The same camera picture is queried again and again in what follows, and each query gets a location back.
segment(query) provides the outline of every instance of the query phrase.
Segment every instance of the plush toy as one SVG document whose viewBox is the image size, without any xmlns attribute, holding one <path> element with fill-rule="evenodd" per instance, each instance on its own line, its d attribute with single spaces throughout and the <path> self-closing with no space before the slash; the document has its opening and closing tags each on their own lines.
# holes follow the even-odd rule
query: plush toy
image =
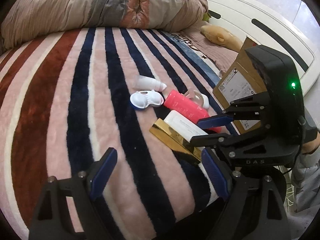
<svg viewBox="0 0 320 240">
<path fill-rule="evenodd" d="M 238 37 L 220 26 L 204 25 L 200 30 L 209 41 L 235 52 L 239 53 L 243 45 Z"/>
</svg>

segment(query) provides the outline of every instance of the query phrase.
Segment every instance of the das logo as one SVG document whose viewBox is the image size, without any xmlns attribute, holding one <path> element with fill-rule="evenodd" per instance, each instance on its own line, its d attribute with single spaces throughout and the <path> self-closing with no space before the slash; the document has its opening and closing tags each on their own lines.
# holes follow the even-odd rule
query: das logo
<svg viewBox="0 0 320 240">
<path fill-rule="evenodd" d="M 264 160 L 247 160 L 247 164 L 264 164 Z"/>
</svg>

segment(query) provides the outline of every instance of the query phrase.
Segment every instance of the white lens case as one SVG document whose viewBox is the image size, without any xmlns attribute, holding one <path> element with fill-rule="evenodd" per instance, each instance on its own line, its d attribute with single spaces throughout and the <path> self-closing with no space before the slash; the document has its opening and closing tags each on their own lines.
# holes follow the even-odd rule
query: white lens case
<svg viewBox="0 0 320 240">
<path fill-rule="evenodd" d="M 162 95 L 152 91 L 138 91 L 130 96 L 132 106 L 137 110 L 143 110 L 148 106 L 159 107 L 164 103 Z"/>
</svg>

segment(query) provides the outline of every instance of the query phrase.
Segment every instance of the gray cloth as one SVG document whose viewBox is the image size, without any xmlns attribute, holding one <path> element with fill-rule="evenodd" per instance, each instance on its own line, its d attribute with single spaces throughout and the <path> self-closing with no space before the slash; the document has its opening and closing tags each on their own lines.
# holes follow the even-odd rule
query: gray cloth
<svg viewBox="0 0 320 240">
<path fill-rule="evenodd" d="M 93 0 L 86 27 L 119 26 L 128 0 Z"/>
<path fill-rule="evenodd" d="M 300 155 L 292 170 L 297 213 L 288 214 L 292 239 L 298 239 L 320 208 L 320 147 L 311 155 Z"/>
</svg>

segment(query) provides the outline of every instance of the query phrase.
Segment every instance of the pink stripe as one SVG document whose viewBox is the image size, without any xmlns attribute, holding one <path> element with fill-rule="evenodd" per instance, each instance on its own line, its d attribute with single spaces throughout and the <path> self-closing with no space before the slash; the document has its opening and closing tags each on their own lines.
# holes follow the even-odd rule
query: pink stripe
<svg viewBox="0 0 320 240">
<path fill-rule="evenodd" d="M 4 146 L 7 137 L 7 131 L 12 118 L 12 111 L 14 109 L 15 103 L 20 93 L 20 89 L 29 76 L 30 71 L 39 60 L 41 55 L 45 52 L 48 46 L 53 42 L 55 35 L 49 35 L 44 41 L 35 49 L 35 51 L 26 60 L 24 65 L 21 67 L 19 72 L 16 74 L 15 78 L 12 80 L 7 93 L 4 97 L 2 107 L 0 109 L 0 123 L 1 123 L 1 136 L 0 136 L 0 207 L 6 217 L 9 224 L 15 230 L 18 235 L 23 234 L 21 228 L 17 221 L 15 220 L 9 199 L 6 194 L 5 182 L 4 182 Z"/>
<path fill-rule="evenodd" d="M 167 88 L 163 91 L 164 97 L 167 97 L 171 90 L 177 90 L 176 86 L 172 82 L 166 70 L 161 65 L 160 61 L 153 55 L 145 42 L 140 38 L 138 33 L 133 29 L 127 29 L 127 31 L 143 51 L 143 57 L 148 59 L 160 81 L 164 82 L 167 85 Z"/>
<path fill-rule="evenodd" d="M 10 50 L 6 51 L 4 54 L 2 54 L 2 55 L 0 56 L 0 64 L 1 64 L 1 62 L 4 60 L 5 56 L 7 56 L 7 55 L 9 54 L 9 52 L 10 52 Z"/>
<path fill-rule="evenodd" d="M 162 45 L 158 42 L 158 41 L 156 41 L 156 39 L 154 39 L 153 38 L 153 36 L 148 32 L 148 31 L 145 31 L 145 30 L 143 30 L 143 32 L 148 36 L 148 38 L 150 39 L 150 40 L 152 40 L 152 42 L 154 43 L 154 44 L 156 44 L 156 47 L 160 50 L 160 51 L 162 51 L 162 55 L 165 57 L 165 58 L 167 58 L 167 57 L 171 57 L 168 53 L 167 53 L 167 51 L 162 47 Z M 185 59 L 185 57 L 183 57 L 182 55 L 181 55 L 181 53 L 170 43 L 170 42 L 168 42 L 161 34 L 159 34 L 159 32 L 158 31 L 156 31 L 156 30 L 153 30 L 153 32 L 162 40 L 162 41 L 164 41 L 164 43 L 166 43 L 168 46 L 169 46 L 169 48 L 187 65 L 187 67 L 192 71 L 192 73 L 196 76 L 196 78 L 201 82 L 201 84 L 205 87 L 205 89 L 210 93 L 210 95 L 214 98 L 214 100 L 215 101 L 218 101 L 216 98 L 215 98 L 215 96 L 213 95 L 213 93 L 212 93 L 212 87 L 207 83 L 207 81 L 203 78 L 203 76 Z M 174 65 L 172 65 L 172 67 L 176 70 L 176 68 L 177 68 L 177 64 L 174 64 Z M 188 77 L 188 75 L 182 70 L 182 68 L 178 65 L 178 68 L 181 70 L 180 72 L 182 72 L 182 75 L 179 75 L 180 77 L 182 77 L 182 76 L 186 76 L 186 77 Z M 215 110 L 210 106 L 209 107 L 209 109 L 208 109 L 208 114 L 210 115 L 210 116 L 213 116 L 213 115 L 216 115 L 217 113 L 215 112 Z M 223 126 L 222 127 L 222 130 L 221 130 L 221 133 L 229 133 L 229 131 L 228 131 L 228 129 L 225 127 L 225 126 Z"/>
<path fill-rule="evenodd" d="M 108 181 L 113 200 L 119 211 L 126 229 L 137 238 L 152 239 L 156 233 L 148 214 L 141 203 L 140 196 L 133 181 L 133 174 L 126 161 L 120 142 L 120 134 L 108 88 L 108 67 L 106 63 L 104 29 L 96 31 L 97 45 L 95 49 L 93 80 L 94 80 L 94 110 L 100 154 L 103 155 L 108 147 L 118 152 L 118 162 Z"/>
<path fill-rule="evenodd" d="M 139 72 L 129 54 L 120 30 L 114 29 L 113 33 L 119 58 L 122 66 L 125 66 L 123 67 L 123 71 L 129 92 L 134 93 L 136 90 L 132 87 L 132 84 L 135 75 L 138 75 Z M 136 39 L 136 42 L 139 46 L 142 46 L 144 52 L 148 51 L 145 47 L 143 47 L 141 39 Z M 165 84 L 170 84 L 169 77 L 162 81 Z M 194 211 L 195 202 L 189 182 L 172 151 L 149 132 L 152 124 L 157 120 L 154 110 L 149 107 L 144 111 L 136 111 L 136 115 L 151 158 L 156 166 L 157 173 L 168 194 L 175 217 L 177 221 L 179 221 L 192 214 Z"/>
<path fill-rule="evenodd" d="M 71 85 L 75 67 L 82 45 L 87 34 L 87 29 L 82 29 L 69 52 L 69 55 L 60 72 L 56 91 L 53 97 L 50 120 L 47 132 L 47 172 L 48 176 L 56 176 L 57 179 L 71 177 L 71 168 L 67 149 L 67 117 L 70 101 Z M 82 226 L 78 219 L 74 202 L 67 199 L 72 224 L 76 232 L 82 232 Z"/>
<path fill-rule="evenodd" d="M 162 47 L 162 45 L 148 31 L 144 31 L 144 34 L 157 47 L 157 49 L 160 51 L 161 55 L 170 63 L 170 65 L 176 71 L 178 76 L 182 79 L 182 81 L 186 85 L 186 87 L 188 89 L 190 89 L 190 88 L 197 89 L 196 86 L 194 85 L 194 83 L 192 82 L 192 80 L 189 78 L 189 76 L 183 71 L 183 69 L 179 66 L 179 64 L 168 54 L 168 52 L 164 49 L 164 47 Z M 198 72 L 197 72 L 196 77 L 199 79 L 199 81 L 201 83 L 203 83 L 202 80 L 205 81 L 205 79 Z M 216 113 L 212 109 L 212 107 L 209 108 L 208 113 L 210 116 L 216 115 Z"/>
</svg>

